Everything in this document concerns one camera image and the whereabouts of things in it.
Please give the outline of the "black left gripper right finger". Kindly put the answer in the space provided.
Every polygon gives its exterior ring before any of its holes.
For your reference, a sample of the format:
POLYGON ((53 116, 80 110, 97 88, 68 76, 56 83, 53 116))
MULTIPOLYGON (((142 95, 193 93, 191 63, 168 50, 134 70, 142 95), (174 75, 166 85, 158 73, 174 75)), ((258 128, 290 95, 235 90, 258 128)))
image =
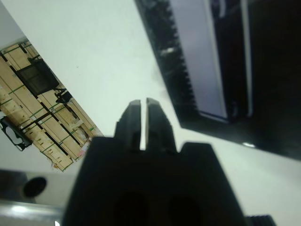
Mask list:
POLYGON ((148 97, 146 104, 146 150, 175 153, 173 128, 159 101, 148 97))

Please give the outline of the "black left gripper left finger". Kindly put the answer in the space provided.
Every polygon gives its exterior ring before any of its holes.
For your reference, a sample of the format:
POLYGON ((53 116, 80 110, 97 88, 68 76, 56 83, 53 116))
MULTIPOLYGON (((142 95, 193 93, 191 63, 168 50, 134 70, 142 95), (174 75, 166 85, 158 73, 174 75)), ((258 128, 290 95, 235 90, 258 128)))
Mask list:
POLYGON ((121 140, 131 151, 140 151, 141 142, 141 102, 129 102, 119 121, 116 123, 115 138, 121 140))

